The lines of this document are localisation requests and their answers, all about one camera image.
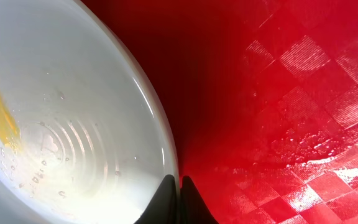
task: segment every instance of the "checkered pattern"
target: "checkered pattern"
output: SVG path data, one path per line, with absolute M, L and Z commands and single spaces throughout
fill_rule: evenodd
M 358 1 L 109 2 L 220 223 L 358 223 Z

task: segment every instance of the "white bowl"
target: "white bowl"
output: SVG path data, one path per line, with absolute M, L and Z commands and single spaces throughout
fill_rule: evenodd
M 133 223 L 178 177 L 152 86 L 80 2 L 0 0 L 0 93 L 24 145 L 0 140 L 0 223 Z

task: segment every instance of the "black object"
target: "black object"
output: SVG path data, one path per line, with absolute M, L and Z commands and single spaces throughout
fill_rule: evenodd
M 209 212 L 190 177 L 185 176 L 180 189 L 181 224 L 218 223 Z M 166 175 L 144 213 L 135 224 L 177 224 L 177 193 L 175 178 Z

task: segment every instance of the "bowl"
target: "bowl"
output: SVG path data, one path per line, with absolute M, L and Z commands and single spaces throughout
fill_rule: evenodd
M 134 223 L 178 178 L 152 85 L 79 1 L 0 0 L 0 98 L 0 223 Z

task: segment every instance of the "red surface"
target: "red surface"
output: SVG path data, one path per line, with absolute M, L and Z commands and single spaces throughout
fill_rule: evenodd
M 220 223 L 358 223 L 358 1 L 84 0 Z

